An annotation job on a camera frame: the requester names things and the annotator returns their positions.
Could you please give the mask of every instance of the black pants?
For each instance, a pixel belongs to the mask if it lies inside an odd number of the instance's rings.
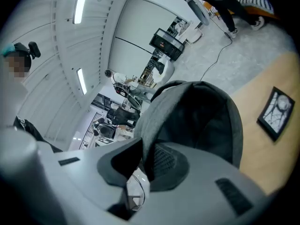
[[[245,20],[250,25],[255,25],[255,18],[252,17],[237,0],[204,0],[214,6],[219,12],[230,32],[234,31],[235,25],[233,18],[228,10]]]

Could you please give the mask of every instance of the sneaker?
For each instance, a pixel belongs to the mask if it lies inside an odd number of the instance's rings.
[[[259,30],[264,25],[264,18],[262,16],[258,17],[258,20],[255,22],[255,25],[251,25],[254,31]]]
[[[236,28],[234,31],[229,32],[229,35],[231,36],[231,38],[236,38],[236,35],[237,35],[238,31],[239,30]]]

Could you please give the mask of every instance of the gray floor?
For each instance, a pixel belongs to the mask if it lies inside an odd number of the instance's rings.
[[[222,20],[213,20],[227,31]],[[259,31],[253,31],[243,20],[234,18],[239,29],[233,43],[223,49],[218,63],[204,76],[207,81],[232,94],[263,71],[277,56],[295,51],[292,39],[277,25],[269,22]],[[205,70],[230,40],[211,21],[201,27],[204,36],[192,46],[186,45],[184,53],[174,62],[175,71],[170,81],[199,81]]]

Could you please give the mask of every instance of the picture frame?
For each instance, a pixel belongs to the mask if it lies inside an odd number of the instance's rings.
[[[295,101],[283,91],[273,87],[266,106],[257,123],[275,142],[282,134],[292,114]]]

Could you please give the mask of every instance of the person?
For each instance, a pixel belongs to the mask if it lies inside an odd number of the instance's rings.
[[[112,84],[121,83],[129,86],[129,93],[131,95],[137,96],[147,103],[150,103],[150,100],[145,93],[154,94],[156,92],[155,89],[141,85],[135,79],[128,79],[126,75],[121,73],[113,73],[111,70],[106,70],[105,76],[111,79]]]
[[[18,81],[22,82],[26,76],[28,75],[30,68],[31,68],[31,57],[32,55],[22,43],[16,44],[8,44],[3,48],[1,51],[1,55],[3,56],[3,64],[4,66],[8,67],[9,75],[13,76],[13,78]],[[55,152],[62,152],[59,148],[53,146],[49,142],[47,142],[43,136],[39,133],[39,131],[35,128],[35,126],[30,123],[28,120],[23,120],[16,116],[13,126],[16,129],[24,130],[31,134],[38,142],[44,142],[51,146],[52,151]]]
[[[236,38],[238,29],[235,27],[233,17],[230,11],[234,12],[237,16],[245,20],[251,25],[251,28],[255,31],[259,30],[264,25],[264,18],[262,16],[252,16],[247,13],[244,7],[237,0],[203,0],[211,4],[219,12],[221,18],[226,24],[229,35],[232,38]]]

